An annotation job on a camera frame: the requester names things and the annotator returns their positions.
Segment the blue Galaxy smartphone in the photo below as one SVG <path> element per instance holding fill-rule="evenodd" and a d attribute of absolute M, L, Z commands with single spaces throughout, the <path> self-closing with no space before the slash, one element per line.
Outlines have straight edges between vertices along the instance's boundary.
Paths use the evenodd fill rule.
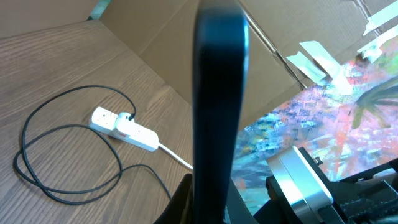
<path fill-rule="evenodd" d="M 194 223 L 224 220 L 248 51 L 238 2 L 200 1 L 192 63 Z"/>

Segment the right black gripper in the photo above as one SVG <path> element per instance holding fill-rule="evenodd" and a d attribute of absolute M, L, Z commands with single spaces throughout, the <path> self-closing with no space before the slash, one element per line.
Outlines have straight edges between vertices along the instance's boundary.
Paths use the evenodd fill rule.
<path fill-rule="evenodd" d="M 298 148 L 333 197 L 319 209 L 321 223 L 397 223 L 397 160 L 376 166 L 337 182 L 320 169 L 322 161 Z M 283 195 L 275 177 L 266 179 L 269 201 L 254 214 L 258 223 L 302 223 Z"/>

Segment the white power strip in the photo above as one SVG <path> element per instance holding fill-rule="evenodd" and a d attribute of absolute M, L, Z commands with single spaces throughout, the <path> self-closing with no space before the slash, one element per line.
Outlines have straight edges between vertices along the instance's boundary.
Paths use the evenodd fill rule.
<path fill-rule="evenodd" d="M 128 144 L 154 152 L 159 147 L 157 133 L 137 124 L 134 119 L 129 120 L 130 115 L 127 112 L 116 114 L 99 106 L 89 119 L 89 127 Z"/>

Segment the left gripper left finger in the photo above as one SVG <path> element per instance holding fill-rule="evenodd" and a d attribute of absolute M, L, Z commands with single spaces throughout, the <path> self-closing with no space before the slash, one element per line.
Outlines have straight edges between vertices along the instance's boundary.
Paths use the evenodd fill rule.
<path fill-rule="evenodd" d="M 193 175 L 186 174 L 154 224 L 193 223 Z"/>

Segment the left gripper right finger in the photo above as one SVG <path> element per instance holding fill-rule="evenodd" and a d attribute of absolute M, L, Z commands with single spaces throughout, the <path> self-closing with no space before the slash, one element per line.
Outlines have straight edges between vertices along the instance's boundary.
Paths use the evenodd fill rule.
<path fill-rule="evenodd" d="M 258 224 L 246 207 L 232 179 L 229 180 L 226 207 L 231 224 Z"/>

